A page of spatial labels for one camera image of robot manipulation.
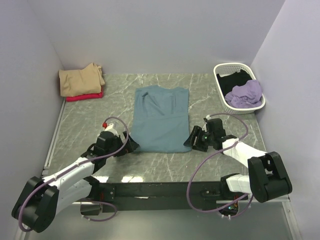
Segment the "blue t shirt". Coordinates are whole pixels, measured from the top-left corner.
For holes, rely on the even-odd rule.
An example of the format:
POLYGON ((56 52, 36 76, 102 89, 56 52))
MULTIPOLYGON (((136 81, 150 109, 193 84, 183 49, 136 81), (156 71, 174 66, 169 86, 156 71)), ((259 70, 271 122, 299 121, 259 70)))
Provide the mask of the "blue t shirt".
POLYGON ((130 136, 137 152, 186 153, 190 136, 189 90, 151 85, 136 89, 130 136))

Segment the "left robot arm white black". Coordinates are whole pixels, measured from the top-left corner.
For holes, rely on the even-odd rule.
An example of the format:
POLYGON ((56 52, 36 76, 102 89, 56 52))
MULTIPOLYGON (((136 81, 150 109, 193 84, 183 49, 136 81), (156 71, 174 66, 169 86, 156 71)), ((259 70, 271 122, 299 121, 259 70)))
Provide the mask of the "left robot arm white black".
POLYGON ((124 131, 125 139, 115 130, 102 131, 95 143, 71 165, 45 178, 32 177, 25 184, 11 215, 23 232, 43 232, 57 213, 78 200, 101 204, 101 183, 92 175, 110 157, 134 152, 139 144, 124 131))

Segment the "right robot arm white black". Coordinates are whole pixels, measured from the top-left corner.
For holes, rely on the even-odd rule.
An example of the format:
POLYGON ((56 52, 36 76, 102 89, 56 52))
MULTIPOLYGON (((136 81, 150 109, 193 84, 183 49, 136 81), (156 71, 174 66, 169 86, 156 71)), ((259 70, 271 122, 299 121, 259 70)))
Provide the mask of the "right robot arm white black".
POLYGON ((220 179, 219 193, 222 198, 230 200, 237 193, 242 193, 264 203, 292 192, 292 183, 277 152, 258 150, 232 134, 227 135, 219 118, 204 121, 204 128, 197 125, 193 127, 184 146, 201 152, 213 147, 248 169, 247 175, 233 173, 220 179))

